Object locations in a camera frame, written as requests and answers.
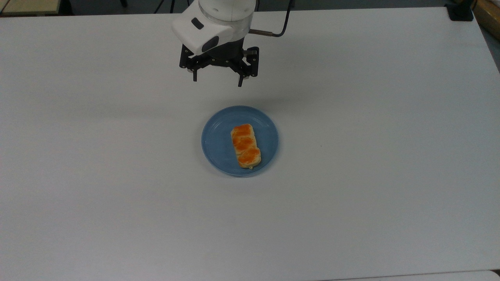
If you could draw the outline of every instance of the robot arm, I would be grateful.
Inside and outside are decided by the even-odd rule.
[[[193,54],[229,42],[248,34],[256,0],[194,0],[172,23],[175,35]]]
[[[182,42],[179,66],[193,74],[193,81],[198,79],[198,70],[209,65],[231,68],[239,74],[241,87],[243,79],[256,77],[259,69],[259,48],[243,50],[245,36],[282,36],[293,1],[289,1],[283,30],[274,34],[250,29],[256,0],[194,0],[172,23]]]

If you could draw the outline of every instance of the floor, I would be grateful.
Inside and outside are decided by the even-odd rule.
[[[159,7],[159,14],[170,12],[174,1],[173,12],[181,13],[193,0],[127,0],[128,6],[122,7],[120,0],[69,0],[73,13],[79,15],[120,15],[120,14],[153,14]],[[452,0],[296,0],[295,10],[328,10],[328,9],[373,9],[373,8],[409,8],[409,7],[443,7]],[[284,11],[287,0],[260,0],[259,11]],[[485,29],[481,28],[488,44],[496,67],[500,70],[500,42]]]

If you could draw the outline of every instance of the baked pastry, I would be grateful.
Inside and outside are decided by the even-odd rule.
[[[252,169],[261,162],[254,128],[250,124],[236,126],[231,131],[232,145],[240,167]]]

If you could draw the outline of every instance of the white table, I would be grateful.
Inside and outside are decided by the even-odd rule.
[[[391,277],[347,279],[349,281],[499,281],[492,271],[453,272],[438,274],[418,274]]]
[[[293,11],[259,76],[198,82],[175,15],[0,18],[0,265],[15,280],[304,281],[500,268],[500,76],[445,8]],[[280,30],[284,12],[252,27]],[[263,110],[269,169],[208,118]]]

